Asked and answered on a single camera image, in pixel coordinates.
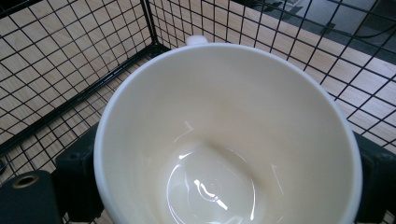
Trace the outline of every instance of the black object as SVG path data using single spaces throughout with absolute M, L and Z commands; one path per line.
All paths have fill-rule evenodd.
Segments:
M 6 164 L 2 160 L 0 160 L 0 175 L 3 174 L 6 168 L 7 168 Z
M 361 151 L 363 190 L 356 221 L 380 223 L 396 213 L 396 155 L 355 133 Z
M 0 188 L 1 224 L 62 223 L 51 175 L 33 171 L 16 176 Z
M 75 222 L 91 222 L 104 210 L 93 172 L 93 143 L 97 124 L 56 158 L 52 173 L 61 215 Z

